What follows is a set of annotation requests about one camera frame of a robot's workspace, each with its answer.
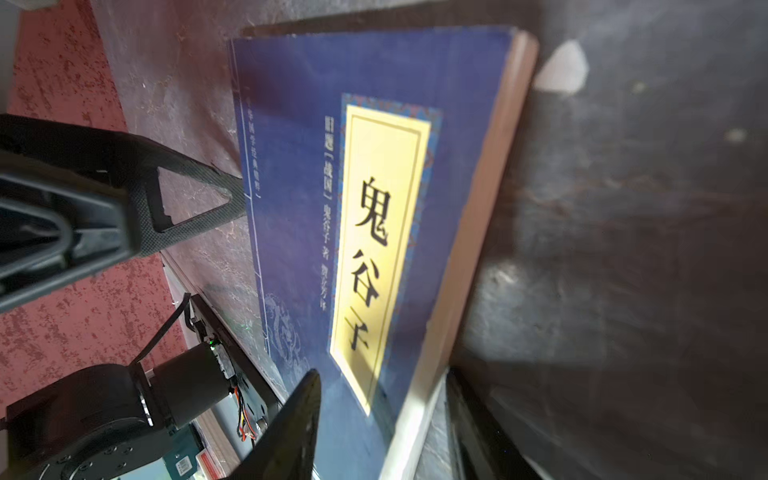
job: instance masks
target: red floor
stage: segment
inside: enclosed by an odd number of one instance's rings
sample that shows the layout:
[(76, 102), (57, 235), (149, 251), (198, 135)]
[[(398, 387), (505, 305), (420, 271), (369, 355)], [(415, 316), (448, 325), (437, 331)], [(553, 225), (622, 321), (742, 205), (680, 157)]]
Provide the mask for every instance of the red floor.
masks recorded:
[[(22, 14), (9, 113), (125, 131), (88, 0)], [(128, 363), (174, 310), (158, 255), (131, 260), (0, 315), (0, 417), (76, 370)], [(184, 351), (178, 324), (146, 366)]]

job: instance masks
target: white barcode label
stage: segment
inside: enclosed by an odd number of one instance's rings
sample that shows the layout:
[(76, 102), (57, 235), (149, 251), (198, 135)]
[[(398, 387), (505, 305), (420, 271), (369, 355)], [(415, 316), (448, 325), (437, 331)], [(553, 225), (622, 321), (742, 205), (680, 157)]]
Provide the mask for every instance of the white barcode label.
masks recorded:
[(184, 457), (176, 462), (176, 470), (179, 471), (179, 475), (184, 475), (192, 469), (192, 462), (189, 457)]

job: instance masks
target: book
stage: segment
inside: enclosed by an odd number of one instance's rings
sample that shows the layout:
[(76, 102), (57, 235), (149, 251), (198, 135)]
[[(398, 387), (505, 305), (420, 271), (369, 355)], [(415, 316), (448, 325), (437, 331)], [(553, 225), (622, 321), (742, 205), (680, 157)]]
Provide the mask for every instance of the book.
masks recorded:
[(230, 42), (265, 347), (322, 479), (410, 478), (535, 57), (503, 27)]

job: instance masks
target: yellow rectangle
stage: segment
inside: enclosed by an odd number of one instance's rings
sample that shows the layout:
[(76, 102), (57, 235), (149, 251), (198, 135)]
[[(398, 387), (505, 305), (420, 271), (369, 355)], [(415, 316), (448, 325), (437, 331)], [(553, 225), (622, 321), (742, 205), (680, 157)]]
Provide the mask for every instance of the yellow rectangle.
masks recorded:
[(419, 197), (431, 124), (347, 105), (330, 353), (366, 415)]

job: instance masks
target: decorative blue border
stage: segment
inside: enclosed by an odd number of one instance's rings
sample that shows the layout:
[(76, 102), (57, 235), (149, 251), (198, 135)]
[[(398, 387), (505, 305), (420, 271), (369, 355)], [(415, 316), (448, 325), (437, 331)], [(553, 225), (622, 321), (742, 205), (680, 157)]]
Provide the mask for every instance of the decorative blue border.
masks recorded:
[[(416, 245), (416, 241), (419, 238), (419, 228), (422, 222), (422, 213), (424, 212), (424, 204), (429, 188), (429, 182), (432, 179), (432, 167), (435, 165), (435, 152), (437, 151), (437, 143), (440, 136), (440, 129), (442, 126), (442, 111), (438, 108), (421, 107), (418, 105), (403, 104), (398, 101), (379, 100), (378, 98), (365, 97), (355, 94), (342, 94), (341, 96), (341, 118), (339, 124), (339, 175), (337, 175), (337, 198), (336, 198), (336, 250), (334, 252), (335, 262), (333, 264), (333, 286), (331, 288), (331, 298), (333, 299), (333, 305), (330, 308), (330, 322), (328, 329), (328, 345), (326, 349), (330, 351), (331, 348), (331, 335), (333, 331), (333, 314), (336, 308), (336, 269), (339, 266), (339, 241), (341, 238), (341, 210), (342, 210), (342, 194), (344, 191), (344, 147), (346, 145), (346, 107), (347, 105), (354, 105), (357, 107), (370, 108), (372, 110), (383, 111), (386, 113), (397, 114), (403, 117), (418, 118), (419, 120), (425, 120), (430, 122), (431, 127), (429, 129), (429, 140), (427, 141), (426, 159), (424, 160), (424, 170), (422, 172), (422, 179), (419, 184), (419, 196), (416, 200), (416, 207), (413, 213), (413, 222), (411, 224), (411, 232), (408, 236), (408, 243), (406, 247), (406, 259), (402, 265), (402, 275), (400, 277), (400, 285), (397, 291), (397, 297), (395, 299), (395, 309), (392, 311), (392, 320), (389, 323), (389, 333), (387, 335), (387, 349), (384, 352), (384, 358), (382, 359), (382, 369), (379, 374), (379, 382), (382, 376), (386, 376), (386, 365), (389, 363), (390, 349), (390, 336), (392, 335), (393, 327), (397, 325), (400, 307), (402, 305), (403, 296), (408, 287), (409, 274), (411, 270), (411, 263), (413, 261), (413, 252)], [(333, 362), (333, 365), (339, 369), (339, 366)], [(374, 394), (373, 400), (375, 402), (377, 395)]]

